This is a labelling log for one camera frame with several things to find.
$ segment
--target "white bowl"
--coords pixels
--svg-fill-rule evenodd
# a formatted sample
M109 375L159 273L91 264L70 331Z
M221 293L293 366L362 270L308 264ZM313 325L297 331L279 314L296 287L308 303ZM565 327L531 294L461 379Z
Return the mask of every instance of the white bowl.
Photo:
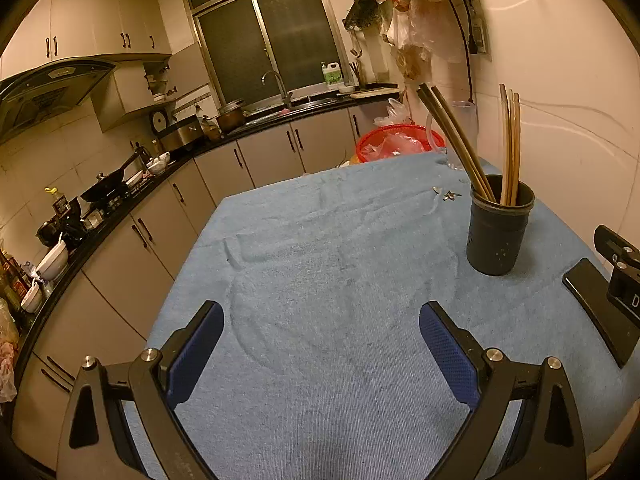
M43 258L40 265L36 268L36 272L43 280L50 282L62 274L68 260L69 250L62 240L62 235L60 235L60 241L47 253L47 256Z
M36 280L33 280L33 284L23 298L21 306L30 314L37 312L42 306L42 291Z
M166 169L166 162L164 160L158 160L153 164L149 164L146 167L152 174L158 175Z

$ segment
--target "table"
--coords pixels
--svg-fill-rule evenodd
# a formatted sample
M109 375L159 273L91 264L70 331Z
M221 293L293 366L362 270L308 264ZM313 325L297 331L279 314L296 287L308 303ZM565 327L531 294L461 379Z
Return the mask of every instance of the table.
M444 201L448 190L462 197ZM640 396L640 355L619 370L561 283L584 256L601 268L597 258L538 201L515 268L478 273L465 256L468 190L465 173L425 153L222 202L149 339L159 348L203 301L222 305L223 335L176 409L220 479L425 478L468 412L420 336L429 300L512 360L560 358L587 450L610 436ZM512 402L485 476L517 411ZM127 416L149 473L161 478L132 406Z

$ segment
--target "chopstick bundle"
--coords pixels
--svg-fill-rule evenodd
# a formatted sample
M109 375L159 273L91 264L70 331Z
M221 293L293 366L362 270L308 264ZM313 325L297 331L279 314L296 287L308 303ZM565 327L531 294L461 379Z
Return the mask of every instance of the chopstick bundle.
M427 107L427 110L436 119L436 122L449 140L449 144L460 158L476 193L485 200L496 202L476 152L468 142L460 123L438 88L434 86L430 89L427 85L422 84L417 94Z

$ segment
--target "chopstick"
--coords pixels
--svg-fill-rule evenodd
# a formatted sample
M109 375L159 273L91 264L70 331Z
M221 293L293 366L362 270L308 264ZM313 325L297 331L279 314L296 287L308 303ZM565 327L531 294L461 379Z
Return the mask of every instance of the chopstick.
M511 204L511 167L513 164L513 149L511 147L511 116L507 89L500 83L500 111L502 113L502 138L504 139L504 159L502 164L502 192L500 204Z
M518 186L520 184L520 96L513 95L513 113L511 116L513 134L513 171L511 173L510 205L518 205Z
M427 107L427 110L436 119L436 122L442 128L443 133L449 139L451 147L455 150L456 154L460 158L462 165L465 168L466 174L469 176L471 186L476 190L482 198L489 200L489 195L484 189L482 180L478 177L478 171L474 167L473 161L465 149L465 145L456 134L455 126L450 122L446 111L438 102L438 99L433 94L431 89L424 83L420 85L420 89L417 91L418 97Z
M480 164L478 155L476 155L476 151L471 146L471 143L469 142L469 139L467 138L465 131L463 130L462 126L460 125L460 122L458 121L458 118L453 113L451 106L449 105L447 100L444 98L444 96L440 92L440 89L437 86L432 86L431 90L433 91L436 98L442 105L442 108L444 109L444 111L447 113L449 120L455 127L458 135L460 136L460 139L462 140L462 143L465 145L465 149L469 154L471 161L473 162L474 172L476 173L478 179L481 181L482 188L484 189L485 194L488 196L489 200L491 200L492 202L496 202L494 192L492 191L491 186L489 185L489 181L487 180L487 177L484 174L484 171L482 170L482 165Z

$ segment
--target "smartphone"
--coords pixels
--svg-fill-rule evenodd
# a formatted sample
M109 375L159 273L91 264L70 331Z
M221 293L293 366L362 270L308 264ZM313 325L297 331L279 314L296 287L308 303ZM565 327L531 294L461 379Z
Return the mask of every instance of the smartphone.
M616 364L622 368L638 343L640 329L609 303L609 282L587 258L583 258L564 274L562 283L580 302Z

